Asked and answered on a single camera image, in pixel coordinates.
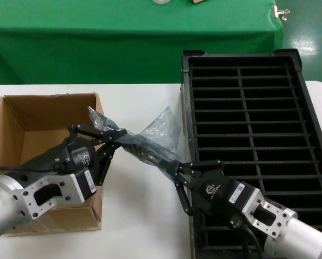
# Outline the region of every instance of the black plastic crate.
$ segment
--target black plastic crate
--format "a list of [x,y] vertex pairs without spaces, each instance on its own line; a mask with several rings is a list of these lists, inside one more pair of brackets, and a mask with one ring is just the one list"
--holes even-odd
[[[322,132],[297,50],[185,51],[181,94],[192,161],[222,159],[225,175],[322,231]],[[196,259],[244,256],[241,238],[204,214],[192,239]]]

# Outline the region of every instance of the floor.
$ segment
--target floor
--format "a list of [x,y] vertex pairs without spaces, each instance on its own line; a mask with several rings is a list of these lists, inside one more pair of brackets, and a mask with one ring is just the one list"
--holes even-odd
[[283,21],[284,48],[297,48],[305,80],[322,82],[322,0],[276,0],[279,9],[289,9]]

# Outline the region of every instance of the green tablecloth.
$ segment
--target green tablecloth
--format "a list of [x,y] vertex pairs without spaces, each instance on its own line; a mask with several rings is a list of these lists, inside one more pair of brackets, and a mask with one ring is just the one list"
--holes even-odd
[[175,83],[182,50],[271,52],[275,0],[0,0],[0,84]]

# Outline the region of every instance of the table surface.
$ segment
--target table surface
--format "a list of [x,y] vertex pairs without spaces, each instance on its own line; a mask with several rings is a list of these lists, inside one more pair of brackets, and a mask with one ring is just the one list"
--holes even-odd
[[[322,129],[322,83],[310,81],[307,86]],[[168,105],[182,120],[180,84],[0,86],[0,96],[84,92],[98,93],[105,114],[134,133]],[[2,236],[0,259],[190,258],[189,220],[174,185],[157,168],[122,149],[105,180],[103,207],[102,230]]]

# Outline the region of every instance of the plastic bag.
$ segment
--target plastic bag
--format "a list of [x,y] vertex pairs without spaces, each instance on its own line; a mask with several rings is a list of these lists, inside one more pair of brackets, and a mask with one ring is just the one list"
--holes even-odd
[[[113,120],[91,107],[88,109],[95,128],[101,131],[120,129]],[[127,134],[116,142],[120,143],[125,151],[144,163],[156,166],[174,181],[179,166],[179,157],[175,152],[179,144],[180,131],[180,125],[173,116],[170,107],[167,107],[140,134],[134,135],[127,131]]]

